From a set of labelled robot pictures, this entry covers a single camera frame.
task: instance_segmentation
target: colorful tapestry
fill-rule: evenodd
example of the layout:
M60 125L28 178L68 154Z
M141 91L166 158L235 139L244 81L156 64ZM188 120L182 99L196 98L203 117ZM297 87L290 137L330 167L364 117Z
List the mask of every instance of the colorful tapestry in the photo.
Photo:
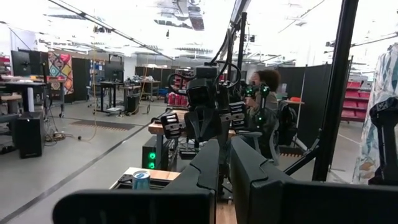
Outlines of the colorful tapestry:
M368 184L380 166L377 129L369 117L369 109L376 103L398 96L398 44L393 45L377 62L374 83L362 130L361 155L357 158L353 183Z
M73 93L72 56L49 52L50 76L66 80L63 84L65 94ZM59 90L59 83L52 83L53 90Z

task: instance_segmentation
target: curly hair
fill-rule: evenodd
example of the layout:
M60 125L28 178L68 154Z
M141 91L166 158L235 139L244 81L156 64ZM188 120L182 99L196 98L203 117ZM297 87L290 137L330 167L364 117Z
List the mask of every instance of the curly hair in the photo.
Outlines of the curly hair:
M280 73L277 70L265 69L256 73L259 74L260 82L265 82L270 91L277 91L280 83Z

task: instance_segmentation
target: concrete floor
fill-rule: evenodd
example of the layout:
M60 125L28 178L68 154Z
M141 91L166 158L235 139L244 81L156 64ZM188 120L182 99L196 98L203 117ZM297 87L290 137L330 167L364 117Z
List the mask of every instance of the concrete floor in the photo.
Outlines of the concrete floor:
M45 147L42 157L21 160L17 152L0 155L0 224L50 224L52 209L62 197L80 189L107 189L128 167L141 166L141 147L150 138L150 119L165 111L164 104L154 102L149 114L145 104L134 116L117 118L97 114L97 121L130 123L129 131L98 128L90 142L66 138L54 146ZM58 116L59 108L52 109ZM93 119L87 103L67 105L65 117L54 118L59 131L88 139L94 129L69 125L77 119ZM361 124L340 126L335 160L329 181L351 182ZM283 157L281 169L297 158ZM310 180L313 162L294 174L296 179Z

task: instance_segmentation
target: green led light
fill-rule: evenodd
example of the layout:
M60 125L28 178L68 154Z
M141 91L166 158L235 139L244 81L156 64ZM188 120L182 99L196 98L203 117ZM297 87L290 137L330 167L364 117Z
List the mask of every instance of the green led light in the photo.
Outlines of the green led light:
M156 158L156 153L154 153L154 152L149 153L148 158L149 159L155 159Z
M155 164L153 162L148 163L148 168L155 169Z

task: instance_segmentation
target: blue can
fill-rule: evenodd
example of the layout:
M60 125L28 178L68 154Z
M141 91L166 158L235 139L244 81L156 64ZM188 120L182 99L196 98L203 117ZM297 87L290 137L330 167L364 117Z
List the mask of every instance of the blue can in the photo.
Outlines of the blue can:
M146 170L140 170L132 175L133 190L149 190L150 173Z

